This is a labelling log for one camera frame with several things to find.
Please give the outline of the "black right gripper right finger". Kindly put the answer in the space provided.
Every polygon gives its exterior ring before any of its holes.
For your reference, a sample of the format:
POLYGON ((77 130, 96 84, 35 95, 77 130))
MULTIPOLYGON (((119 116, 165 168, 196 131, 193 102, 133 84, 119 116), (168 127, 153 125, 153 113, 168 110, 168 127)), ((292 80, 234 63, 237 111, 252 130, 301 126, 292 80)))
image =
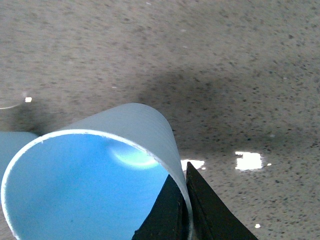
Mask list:
POLYGON ((257 239, 227 208, 191 162, 187 163, 186 185, 193 211, 194 230, 198 239, 257 239))

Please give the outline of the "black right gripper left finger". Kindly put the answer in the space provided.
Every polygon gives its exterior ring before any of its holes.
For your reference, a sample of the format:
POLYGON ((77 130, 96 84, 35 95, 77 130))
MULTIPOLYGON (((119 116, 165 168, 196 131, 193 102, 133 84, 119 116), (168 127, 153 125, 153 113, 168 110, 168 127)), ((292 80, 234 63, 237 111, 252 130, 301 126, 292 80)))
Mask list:
POLYGON ((144 222, 133 240, 186 240, 188 213, 185 200, 173 178, 168 175, 144 222))

